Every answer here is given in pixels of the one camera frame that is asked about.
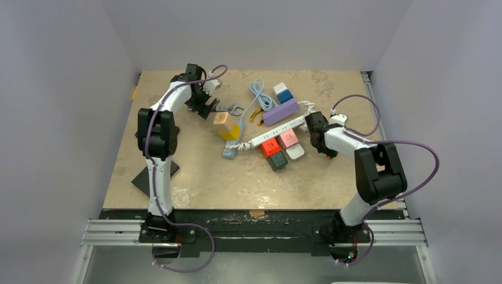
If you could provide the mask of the pink cube socket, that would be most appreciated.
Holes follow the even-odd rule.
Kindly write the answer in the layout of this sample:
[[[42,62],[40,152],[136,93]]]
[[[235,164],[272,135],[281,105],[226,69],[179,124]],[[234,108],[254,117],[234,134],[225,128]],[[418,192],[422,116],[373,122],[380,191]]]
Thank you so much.
[[[282,149],[287,149],[299,143],[299,139],[293,129],[289,129],[277,136],[277,140]]]

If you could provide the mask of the dark green cube socket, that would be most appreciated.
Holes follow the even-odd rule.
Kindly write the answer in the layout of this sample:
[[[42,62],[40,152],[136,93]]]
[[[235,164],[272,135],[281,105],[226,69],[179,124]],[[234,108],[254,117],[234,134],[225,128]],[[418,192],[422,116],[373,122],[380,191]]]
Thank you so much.
[[[288,159],[282,151],[274,153],[267,158],[267,162],[274,172],[279,171],[288,164]]]

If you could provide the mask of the white flat adapter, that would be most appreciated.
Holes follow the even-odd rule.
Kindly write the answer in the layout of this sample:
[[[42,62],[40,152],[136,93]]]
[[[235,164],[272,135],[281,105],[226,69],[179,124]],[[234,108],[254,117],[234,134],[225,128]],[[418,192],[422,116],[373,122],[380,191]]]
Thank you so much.
[[[291,145],[285,149],[285,152],[292,161],[298,160],[305,155],[305,150],[300,143]]]

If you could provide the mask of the yellow handled pliers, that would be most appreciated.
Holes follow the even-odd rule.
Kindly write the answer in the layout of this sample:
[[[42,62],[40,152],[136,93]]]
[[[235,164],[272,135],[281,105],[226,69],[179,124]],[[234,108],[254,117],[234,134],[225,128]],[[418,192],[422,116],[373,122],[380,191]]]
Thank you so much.
[[[250,116],[250,119],[249,119],[249,122],[254,122],[255,120],[257,120],[257,117],[261,114],[264,114],[266,113],[266,111],[264,111],[263,109],[258,109],[256,111],[254,111],[252,113],[252,115]],[[264,123],[264,120],[261,118],[258,122],[257,122],[257,125],[260,126]]]

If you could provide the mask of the white power strip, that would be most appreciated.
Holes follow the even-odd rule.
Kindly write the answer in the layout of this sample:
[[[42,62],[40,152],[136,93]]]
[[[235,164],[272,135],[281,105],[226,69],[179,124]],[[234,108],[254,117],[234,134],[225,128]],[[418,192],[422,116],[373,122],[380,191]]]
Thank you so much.
[[[251,149],[254,149],[254,148],[260,146],[263,142],[270,140],[272,138],[275,138],[290,129],[294,129],[294,128],[297,128],[301,125],[304,125],[304,123],[305,123],[305,119],[304,119],[303,115],[296,117],[293,120],[285,122],[284,124],[277,126],[273,129],[255,137],[255,138],[249,140],[248,141],[249,146]]]

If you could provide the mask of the white cube socket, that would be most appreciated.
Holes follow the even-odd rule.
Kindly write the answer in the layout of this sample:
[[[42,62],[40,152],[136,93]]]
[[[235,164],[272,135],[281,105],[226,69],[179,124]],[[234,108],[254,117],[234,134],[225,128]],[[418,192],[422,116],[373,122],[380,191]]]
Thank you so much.
[[[275,85],[275,86],[273,87],[273,91],[274,91],[274,93],[275,93],[276,95],[278,95],[278,94],[280,94],[280,93],[282,93],[282,92],[286,91],[287,89],[288,89],[288,88],[287,88],[286,84],[284,84],[283,82],[281,82],[281,83],[279,83],[279,84],[277,84],[277,85]]]

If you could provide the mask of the adjustable wrench red handle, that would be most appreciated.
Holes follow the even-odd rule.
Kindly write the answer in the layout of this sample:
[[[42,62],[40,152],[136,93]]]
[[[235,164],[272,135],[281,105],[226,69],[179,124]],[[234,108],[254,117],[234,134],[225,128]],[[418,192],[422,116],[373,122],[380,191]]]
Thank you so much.
[[[228,112],[232,116],[241,116],[244,108],[243,105],[234,103],[228,106],[217,105],[213,108],[212,112]]]

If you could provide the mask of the red cube socket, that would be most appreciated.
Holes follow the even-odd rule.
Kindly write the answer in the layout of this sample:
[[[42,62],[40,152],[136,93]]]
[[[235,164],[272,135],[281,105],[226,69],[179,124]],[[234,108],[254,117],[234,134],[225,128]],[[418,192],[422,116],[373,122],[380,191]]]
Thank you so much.
[[[270,138],[259,145],[260,151],[265,159],[281,151],[281,146],[275,137]]]

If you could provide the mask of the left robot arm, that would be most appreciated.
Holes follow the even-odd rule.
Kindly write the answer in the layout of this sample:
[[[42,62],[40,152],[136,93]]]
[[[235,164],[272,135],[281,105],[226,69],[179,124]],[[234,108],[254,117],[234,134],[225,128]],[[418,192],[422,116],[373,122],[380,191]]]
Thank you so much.
[[[150,203],[143,230],[154,234],[160,241],[175,238],[177,225],[171,221],[173,201],[170,193],[171,164],[178,147],[179,127],[176,113],[184,106],[207,119],[218,104],[211,99],[211,86],[219,81],[208,76],[197,64],[187,64],[183,73],[174,76],[164,95],[152,106],[141,108],[137,114],[137,146],[147,163]]]

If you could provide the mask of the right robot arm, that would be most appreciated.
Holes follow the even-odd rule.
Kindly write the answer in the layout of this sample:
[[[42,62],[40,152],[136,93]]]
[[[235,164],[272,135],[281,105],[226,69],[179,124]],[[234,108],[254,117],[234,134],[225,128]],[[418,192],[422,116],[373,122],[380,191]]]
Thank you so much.
[[[352,134],[342,125],[329,122],[321,112],[305,116],[310,143],[327,157],[342,154],[355,165],[356,193],[335,215],[333,235],[341,241],[355,234],[356,226],[384,200],[407,189],[407,179],[396,146],[377,143]]]

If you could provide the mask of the light blue power strip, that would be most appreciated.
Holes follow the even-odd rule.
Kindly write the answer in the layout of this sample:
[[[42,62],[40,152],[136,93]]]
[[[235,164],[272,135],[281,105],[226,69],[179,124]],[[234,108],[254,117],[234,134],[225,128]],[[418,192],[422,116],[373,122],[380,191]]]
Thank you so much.
[[[245,129],[245,122],[242,121],[242,120],[237,120],[236,124],[240,127],[239,135],[238,135],[238,138],[236,140],[227,141],[225,143],[225,146],[224,146],[223,151],[222,151],[222,156],[225,159],[234,159],[235,158],[236,153],[237,153],[237,149],[236,148],[230,149],[228,147],[238,145],[241,142],[241,139],[242,139],[242,136],[243,136],[243,132],[244,132],[244,129]]]

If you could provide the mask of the black box near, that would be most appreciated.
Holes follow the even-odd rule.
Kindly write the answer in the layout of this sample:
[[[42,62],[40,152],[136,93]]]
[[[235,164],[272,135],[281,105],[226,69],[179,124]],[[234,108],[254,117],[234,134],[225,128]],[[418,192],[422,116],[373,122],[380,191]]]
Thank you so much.
[[[178,171],[180,167],[174,161],[170,164],[170,176],[173,177]],[[148,168],[145,167],[132,181],[132,185],[134,185],[137,189],[143,192],[147,197],[150,197],[150,189],[149,189],[149,174]]]

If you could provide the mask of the purple power strip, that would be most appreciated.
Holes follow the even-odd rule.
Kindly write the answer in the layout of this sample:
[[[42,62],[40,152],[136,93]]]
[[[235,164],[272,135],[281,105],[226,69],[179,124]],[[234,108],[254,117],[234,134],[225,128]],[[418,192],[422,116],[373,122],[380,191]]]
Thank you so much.
[[[262,120],[266,126],[271,126],[282,119],[296,113],[299,110],[298,102],[292,98],[283,104],[276,106],[275,108],[267,111],[263,114]]]

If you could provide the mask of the dark blue cube socket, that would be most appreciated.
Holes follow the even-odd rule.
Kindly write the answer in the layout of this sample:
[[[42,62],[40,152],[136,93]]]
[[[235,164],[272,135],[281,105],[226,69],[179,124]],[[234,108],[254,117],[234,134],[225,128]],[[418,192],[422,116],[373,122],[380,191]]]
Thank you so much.
[[[276,97],[278,98],[280,104],[284,104],[285,102],[294,98],[289,89],[276,93]]]

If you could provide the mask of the black box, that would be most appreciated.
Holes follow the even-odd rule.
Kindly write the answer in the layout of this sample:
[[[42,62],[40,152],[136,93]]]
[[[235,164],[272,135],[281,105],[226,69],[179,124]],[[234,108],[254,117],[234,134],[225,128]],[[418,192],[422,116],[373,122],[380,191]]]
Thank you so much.
[[[170,176],[173,177],[178,171],[180,167],[174,161],[170,164]],[[137,189],[143,192],[147,197],[150,197],[150,189],[149,189],[149,174],[148,168],[145,167],[132,181],[132,185],[134,185]]]
[[[142,127],[138,126],[134,135],[138,142],[141,141],[141,133],[142,133]]]

